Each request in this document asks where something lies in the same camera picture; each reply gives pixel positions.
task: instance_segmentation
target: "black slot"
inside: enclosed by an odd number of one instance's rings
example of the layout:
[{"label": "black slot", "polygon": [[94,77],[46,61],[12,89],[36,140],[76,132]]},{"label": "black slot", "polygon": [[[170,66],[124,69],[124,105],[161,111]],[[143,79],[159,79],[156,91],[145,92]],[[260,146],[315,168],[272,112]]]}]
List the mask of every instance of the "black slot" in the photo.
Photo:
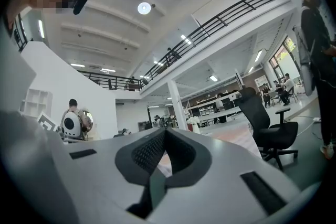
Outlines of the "black slot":
[{"label": "black slot", "polygon": [[286,205],[285,201],[256,172],[245,173],[241,178],[268,215]]},{"label": "black slot", "polygon": [[83,158],[83,157],[86,157],[86,156],[89,156],[95,153],[97,153],[97,151],[91,149],[91,150],[84,150],[84,151],[76,151],[76,152],[72,152],[69,154],[72,159],[79,159],[79,158]]}]

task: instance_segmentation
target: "white column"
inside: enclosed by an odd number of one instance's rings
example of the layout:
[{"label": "white column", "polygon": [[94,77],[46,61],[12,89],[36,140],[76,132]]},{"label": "white column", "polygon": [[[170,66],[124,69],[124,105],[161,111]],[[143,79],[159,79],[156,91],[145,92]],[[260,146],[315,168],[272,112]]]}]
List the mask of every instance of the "white column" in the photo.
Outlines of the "white column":
[{"label": "white column", "polygon": [[178,93],[179,91],[178,91],[176,82],[173,80],[168,81],[168,88],[169,88],[170,96],[173,101],[176,119],[179,124],[178,128],[181,130],[188,130],[187,121],[185,120],[185,114],[182,108],[182,102],[181,102],[180,94]]}]

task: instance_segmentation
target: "chair base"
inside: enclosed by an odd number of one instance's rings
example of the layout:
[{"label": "chair base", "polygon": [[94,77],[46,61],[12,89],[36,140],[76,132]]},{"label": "chair base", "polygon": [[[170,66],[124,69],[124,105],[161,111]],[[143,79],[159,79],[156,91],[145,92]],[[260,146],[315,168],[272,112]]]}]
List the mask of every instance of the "chair base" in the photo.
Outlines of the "chair base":
[{"label": "chair base", "polygon": [[269,150],[263,149],[260,151],[262,154],[266,154],[266,157],[264,158],[265,162],[268,162],[270,159],[274,158],[277,161],[277,164],[279,166],[279,169],[281,171],[284,170],[282,163],[280,161],[279,155],[287,155],[287,154],[294,154],[294,158],[298,157],[298,150],[277,150],[276,148],[272,148]]}]

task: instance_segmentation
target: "floor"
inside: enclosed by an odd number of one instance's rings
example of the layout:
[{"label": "floor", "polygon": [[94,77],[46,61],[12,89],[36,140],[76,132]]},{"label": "floor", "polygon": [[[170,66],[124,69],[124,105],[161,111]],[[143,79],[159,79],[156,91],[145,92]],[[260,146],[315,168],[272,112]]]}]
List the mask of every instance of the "floor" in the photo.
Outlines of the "floor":
[{"label": "floor", "polygon": [[[282,107],[283,105],[276,104],[274,107],[271,106],[266,109],[271,124],[279,123],[279,115],[275,115],[275,112]],[[298,136],[289,149],[298,150],[299,155],[297,159],[294,159],[292,154],[282,155],[280,160],[284,173],[303,190],[313,183],[321,181],[328,165],[328,161],[320,152],[320,145],[322,144],[320,123],[313,124],[312,121],[312,118],[320,116],[317,95],[307,97],[301,94],[299,95],[299,101],[295,103],[291,99],[288,107],[291,107],[291,110],[285,113],[285,120],[299,123]],[[217,132],[232,131],[244,124],[249,124],[249,122],[242,114],[236,120],[203,127],[200,131],[201,134],[212,136]],[[270,160],[269,163],[277,167],[274,159]]]}]

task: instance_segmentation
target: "backpack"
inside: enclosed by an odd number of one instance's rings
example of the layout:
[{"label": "backpack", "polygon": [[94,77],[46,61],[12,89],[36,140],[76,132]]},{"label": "backpack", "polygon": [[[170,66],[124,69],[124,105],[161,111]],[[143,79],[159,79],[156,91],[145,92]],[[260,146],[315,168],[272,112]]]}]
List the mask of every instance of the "backpack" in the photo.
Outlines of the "backpack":
[{"label": "backpack", "polygon": [[[309,7],[303,6],[301,9],[301,13],[306,9],[309,9]],[[300,26],[296,26],[294,28],[294,32],[296,35],[297,46],[299,50],[299,60],[300,60],[300,65],[301,65],[300,75],[303,80],[303,85],[305,88],[304,90],[306,92],[306,95],[310,96],[313,93],[313,90],[315,89],[313,74],[310,68],[310,63],[312,62],[311,54],[315,46],[315,40],[311,46],[311,49],[309,50],[305,35],[302,31],[302,28]]]}]

